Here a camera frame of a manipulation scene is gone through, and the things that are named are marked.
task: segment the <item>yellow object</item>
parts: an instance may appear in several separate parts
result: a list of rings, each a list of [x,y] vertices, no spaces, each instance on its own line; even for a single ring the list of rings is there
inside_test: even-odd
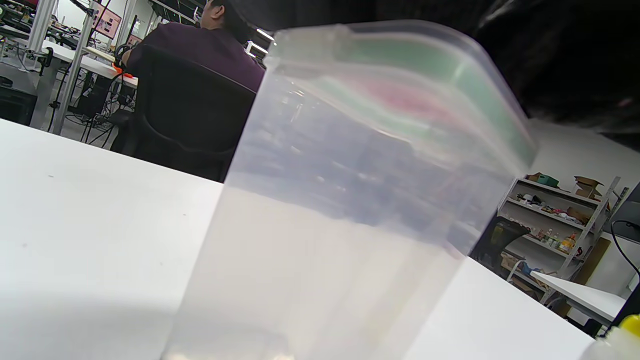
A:
[[[564,240],[560,243],[560,250],[569,254],[571,249],[575,246],[575,242],[571,238],[564,238]]]
[[[620,329],[625,329],[626,331],[640,338],[640,316],[639,315],[627,316],[620,323]]]

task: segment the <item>dark purple shirt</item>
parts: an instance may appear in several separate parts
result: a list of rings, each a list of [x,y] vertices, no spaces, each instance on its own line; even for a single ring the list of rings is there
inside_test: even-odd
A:
[[[177,22],[160,24],[140,44],[150,44],[197,63],[258,91],[264,69],[244,52],[242,45],[224,29],[198,29]],[[136,74],[140,46],[129,55],[127,68]]]

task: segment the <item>bottle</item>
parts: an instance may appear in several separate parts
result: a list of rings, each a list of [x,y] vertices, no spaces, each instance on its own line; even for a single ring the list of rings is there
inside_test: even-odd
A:
[[[582,353],[580,360],[631,360],[640,354],[640,316],[627,316]]]
[[[551,244],[551,247],[553,247],[554,249],[557,249],[558,246],[560,246],[560,240],[558,240],[558,235],[559,235],[558,233],[554,235],[554,242],[553,244]]]
[[[569,254],[574,246],[575,246],[575,236],[573,239],[571,238],[571,236],[567,236],[566,238],[564,238],[562,243],[560,243],[560,250]]]
[[[549,229],[549,231],[547,231],[547,233],[545,234],[545,243],[547,243],[547,245],[551,245],[554,242],[554,239],[551,237],[553,235],[553,229]]]

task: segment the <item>yellow bottle cap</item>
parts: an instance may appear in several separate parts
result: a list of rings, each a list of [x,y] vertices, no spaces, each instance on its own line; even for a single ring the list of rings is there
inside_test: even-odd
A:
[[[620,323],[620,329],[625,329],[640,338],[640,315],[627,316]]]

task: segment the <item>chair backrest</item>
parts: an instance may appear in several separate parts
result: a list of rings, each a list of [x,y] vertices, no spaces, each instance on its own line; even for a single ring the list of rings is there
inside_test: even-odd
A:
[[[499,272],[502,251],[513,240],[530,232],[526,227],[504,217],[494,217],[487,225],[471,257],[491,271]]]
[[[138,68],[132,155],[223,181],[255,92],[149,45]]]

